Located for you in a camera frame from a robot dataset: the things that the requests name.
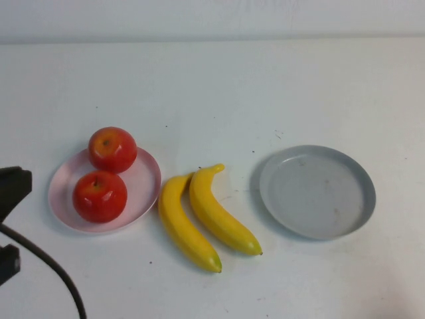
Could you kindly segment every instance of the plate rim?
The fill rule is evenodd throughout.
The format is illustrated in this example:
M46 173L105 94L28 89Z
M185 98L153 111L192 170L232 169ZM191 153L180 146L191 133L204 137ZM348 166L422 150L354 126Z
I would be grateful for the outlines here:
M123 229L125 229L125 228L127 228L127 227L129 227L130 225L133 225L134 223L136 223L139 219L141 219L143 216L145 216L146 215L146 213L148 213L150 210L151 210L151 208L155 205L155 203L157 202L157 200L158 200L158 197L159 197L159 193L160 193L160 191L161 191L161 185L162 185L162 182L163 182L163 180L162 180L162 173L161 173L161 167L159 166L159 163L158 163L158 161L156 160L156 158L152 155L152 154L150 154L147 150L145 150L145 149L143 149L143 148L140 148L139 146L137 147L137 151L138 152L140 152L140 151L142 151L142 152L144 152L145 154L147 154L149 157L151 157L152 158L152 160L153 160L153 163L155 163L155 165L157 166L157 168L158 168L158 173L159 173L159 176L158 176L158 178L159 178L159 180L157 181L158 183L159 183L159 186L158 186L158 192L156 192L157 194L155 195L155 196L153 196L154 198L153 198L153 201L152 201L152 204L139 216L139 217L137 217L136 219L134 219L133 221L131 221L130 223L127 223L127 224L125 224L125 225L123 225L123 226L121 226L121 227L118 227L118 228L115 228L115 229L110 229L110 230L108 230L108 231L83 231L83 230L81 230L81 229L77 229L77 228L74 228L74 227L71 227L70 225L68 225L68 224L66 224L65 222L63 222L57 215L56 215L56 213L54 212L54 209L53 209L53 207L52 207L52 205L51 205L51 192L50 192L50 189L51 189L51 187L52 187L52 182L53 182L53 180L54 180L54 178L56 177L56 175L57 175L57 173L59 172L59 170L63 167L63 165L65 165L66 163L68 163L69 161L71 161L73 158L75 158L77 155L79 155L79 154L81 154L81 153L83 153L83 152L86 152L87 151L87 149L86 148L84 148L83 150L80 150L79 152L76 152L76 153L74 153L74 154L72 154L71 156L69 156L65 161L63 161L60 165L59 165L59 167L54 171L54 174L53 174L53 176L51 177L51 179L50 179L50 181L49 181L49 184L48 184L48 189L47 189L47 203L48 203L48 208L49 208L49 211L50 211L50 214L51 215L53 215L54 216L54 218L61 224L61 225L64 225L67 229L71 229L72 231L75 231L75 232L77 232L77 233L82 233L82 234L85 234L85 235L91 235L91 236L100 236L100 235L109 235L109 234L112 234L112 233L116 233L116 232L118 232L118 231L121 231L121 230L123 230Z
M360 172L363 174L363 177L366 178L366 182L367 182L368 186L370 186L371 190L373 191L371 193L371 196L373 198L373 205L371 205L369 216L366 216L366 218L361 223L359 223L354 229L352 229L352 230L350 230L350 231L348 231L346 233L343 233L341 235L332 235L332 236L328 236L328 237L319 237L319 236L309 235L309 234L303 233L302 231L298 231L297 229L294 229L293 227L289 227L285 223L281 222L275 216L274 210L271 208L270 203L268 203L268 199L267 199L267 195L266 195L267 192L264 189L265 188L264 185L266 184L265 183L266 172L267 172L267 170L271 166L273 166L273 160L276 157L278 157L280 154L289 152L291 150L305 149L305 148L311 148L313 150L322 150L322 151L331 152L331 153L337 154L339 156L342 156L342 157L348 159L351 162L351 164L352 164L352 165L345 165L346 167L348 167L349 169L351 169L351 167L353 167L353 165L356 166L357 169L360 169ZM295 234L301 235L301 236L303 236L305 238L315 239L315 240L320 240L320 241L337 239L337 238L340 238L340 237L343 237L343 236L347 236L347 235L349 235L351 233L354 233L355 231L358 231L359 229L361 229L369 221L369 219L372 217L372 215L373 215L373 213L375 211L375 208L377 206L377 193L376 193L375 185L374 185L373 180L371 179L370 175L363 168L363 166L360 165L360 163L357 162L355 159L353 159L351 156L348 156L347 154L345 154L345 153L343 153L343 152L341 152L339 150L336 150L336 149L333 149L333 148L329 148L327 146L305 144L305 145L298 145L298 146L292 146L292 147L289 147L289 148L285 148L283 150L280 150L280 151L274 153L273 155L270 156L270 158L268 158L266 160L266 163L264 164L264 167L261 170L260 178L259 178L259 188L260 188L260 196L262 198L263 204L266 207L266 209L268 210L269 214L274 218L275 221L277 221L279 224L281 224L286 229L289 229L291 232L293 232Z

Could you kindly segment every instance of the red apple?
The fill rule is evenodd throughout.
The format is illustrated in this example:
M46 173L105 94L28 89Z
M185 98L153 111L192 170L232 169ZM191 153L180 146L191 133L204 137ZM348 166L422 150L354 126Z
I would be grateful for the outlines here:
M124 210L127 188L120 176L108 171L92 171L81 177L72 193L75 210L92 223L112 221Z
M88 142L90 162L97 169L121 173L127 170L137 157L133 137L121 128L102 128Z

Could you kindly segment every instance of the gray plate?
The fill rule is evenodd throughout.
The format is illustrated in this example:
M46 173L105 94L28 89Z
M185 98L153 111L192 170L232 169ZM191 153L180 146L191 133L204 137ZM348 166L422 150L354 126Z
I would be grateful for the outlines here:
M314 239L355 231L376 203L367 172L349 156L322 146L296 146L273 156L261 173L260 193L277 221Z

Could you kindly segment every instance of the white tabletop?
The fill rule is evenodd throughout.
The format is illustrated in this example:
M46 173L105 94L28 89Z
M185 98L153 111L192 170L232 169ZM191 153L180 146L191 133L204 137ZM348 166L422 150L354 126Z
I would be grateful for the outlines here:
M34 178L6 224L69 272L93 319L425 318L424 52L420 38L0 47L0 167ZM226 164L214 192L264 254L209 236L223 272L207 274L155 209L113 235L59 224L50 178L109 125L151 152L164 179ZM307 241L265 211L262 163L299 144L336 148L369 172L377 207L362 229ZM56 274L21 253L22 271L0 288L2 318L77 318Z

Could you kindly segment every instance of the banana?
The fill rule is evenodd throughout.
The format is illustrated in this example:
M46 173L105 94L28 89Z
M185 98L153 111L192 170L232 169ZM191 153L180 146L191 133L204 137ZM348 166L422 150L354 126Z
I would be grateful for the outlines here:
M192 176L193 173L168 180L159 196L159 216L169 236L189 259L202 269L221 272L217 252L195 228L181 207L181 195Z
M262 255L255 236L229 214L211 192L214 175L223 169L223 164L202 168L192 177L189 195L195 215L211 233L233 249L247 255Z

